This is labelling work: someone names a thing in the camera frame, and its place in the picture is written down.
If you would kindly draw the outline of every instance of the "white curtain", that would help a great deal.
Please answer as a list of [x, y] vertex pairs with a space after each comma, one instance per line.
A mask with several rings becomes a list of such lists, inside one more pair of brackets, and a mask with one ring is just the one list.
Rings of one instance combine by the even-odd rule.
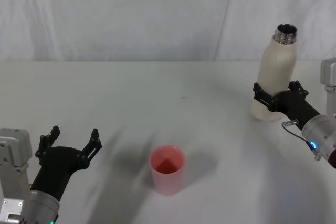
[[336, 0], [0, 0], [0, 60], [257, 60], [280, 23], [335, 57]]

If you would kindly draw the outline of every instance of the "cable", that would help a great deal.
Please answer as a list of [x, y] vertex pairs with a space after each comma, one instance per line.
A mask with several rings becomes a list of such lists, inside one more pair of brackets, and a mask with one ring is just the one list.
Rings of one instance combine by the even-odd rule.
[[316, 146], [316, 144], [314, 143], [311, 144], [309, 143], [307, 140], [305, 140], [303, 137], [301, 136], [298, 136], [297, 134], [291, 132], [290, 130], [288, 130], [286, 127], [288, 126], [292, 126], [292, 125], [297, 125], [299, 123], [299, 121], [297, 119], [295, 120], [292, 120], [292, 121], [288, 121], [288, 122], [282, 122], [281, 126], [283, 127], [283, 129], [285, 131], [287, 131], [289, 134], [293, 135], [293, 136], [296, 136], [297, 138], [303, 140], [307, 145], [308, 147], [310, 148], [310, 150], [314, 153], [315, 155], [315, 160], [320, 160], [321, 159], [321, 154], [316, 150], [318, 149], [318, 147]]
[[281, 126], [283, 127], [283, 129], [284, 129], [285, 131], [287, 131], [289, 134], [291, 134], [291, 135], [293, 135], [293, 136], [296, 136], [297, 138], [299, 138], [299, 139], [305, 141], [306, 143], [309, 143], [309, 142], [308, 142], [307, 140], [305, 140], [303, 137], [298, 136], [297, 134], [295, 134], [295, 133], [291, 132], [290, 130], [288, 130], [288, 129], [286, 128], [286, 126], [285, 126], [286, 123], [287, 123], [287, 122], [283, 122], [283, 123], [281, 124]]

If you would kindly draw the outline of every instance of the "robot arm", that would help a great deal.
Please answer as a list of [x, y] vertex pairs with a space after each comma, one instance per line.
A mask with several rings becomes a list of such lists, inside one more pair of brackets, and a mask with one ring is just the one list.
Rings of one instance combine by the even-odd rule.
[[86, 169], [101, 149], [97, 129], [83, 150], [53, 147], [60, 130], [41, 136], [39, 158], [41, 169], [29, 188], [26, 169], [31, 158], [29, 135], [24, 130], [0, 130], [0, 180], [4, 201], [0, 223], [54, 224], [58, 218], [59, 201], [72, 174]]
[[306, 101], [308, 91], [298, 81], [291, 81], [288, 88], [287, 91], [271, 96], [255, 83], [254, 98], [269, 111], [281, 112], [291, 119], [292, 124], [302, 130], [302, 135], [316, 160], [322, 156], [336, 168], [336, 131], [333, 121], [321, 115]]

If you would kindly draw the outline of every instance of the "bottle opening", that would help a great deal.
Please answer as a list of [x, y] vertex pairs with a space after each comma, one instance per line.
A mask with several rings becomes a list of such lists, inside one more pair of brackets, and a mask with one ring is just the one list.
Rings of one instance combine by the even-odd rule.
[[278, 26], [278, 30], [284, 34], [295, 34], [298, 30], [294, 25], [281, 24]]
[[291, 24], [278, 25], [273, 35], [273, 39], [280, 44], [290, 45], [296, 41], [297, 29]]

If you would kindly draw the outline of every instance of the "pink cup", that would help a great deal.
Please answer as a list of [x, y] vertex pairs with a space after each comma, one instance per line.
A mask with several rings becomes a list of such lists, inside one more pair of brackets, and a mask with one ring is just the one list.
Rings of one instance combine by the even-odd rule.
[[176, 146], [161, 146], [149, 159], [155, 189], [162, 195], [174, 195], [182, 189], [185, 165], [183, 152]]

